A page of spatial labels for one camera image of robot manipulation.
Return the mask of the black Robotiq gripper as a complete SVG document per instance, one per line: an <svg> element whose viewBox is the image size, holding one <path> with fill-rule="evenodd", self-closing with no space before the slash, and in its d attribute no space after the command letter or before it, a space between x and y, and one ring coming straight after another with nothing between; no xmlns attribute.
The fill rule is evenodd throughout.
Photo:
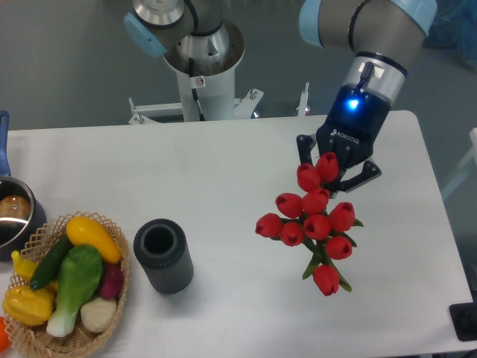
<svg viewBox="0 0 477 358"><path fill-rule="evenodd" d="M390 104L379 96L359 92L352 86L342 86L316 134L297 136L300 164L316 165L318 159L312 156L312 152L317 145L321 155L333 152L337 157L341 171L333 182L327 184L331 198L339 192L352 192L382 175L371 155L389 110ZM362 163L361 171L344 179L346 170L359 163Z"/></svg>

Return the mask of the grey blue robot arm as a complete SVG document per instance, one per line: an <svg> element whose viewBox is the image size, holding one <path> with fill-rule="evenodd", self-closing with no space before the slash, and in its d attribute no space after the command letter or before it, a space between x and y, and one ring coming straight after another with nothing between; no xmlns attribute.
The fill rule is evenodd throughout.
<svg viewBox="0 0 477 358"><path fill-rule="evenodd" d="M336 155L331 193L350 192L380 175L373 144L436 11L434 1L306 1L301 7L305 42L355 56L325 122L297 138L302 163L312 161L313 148ZM175 71L187 122L238 117L235 69L244 40L219 1L135 1L124 26L141 50L163 57Z"/></svg>

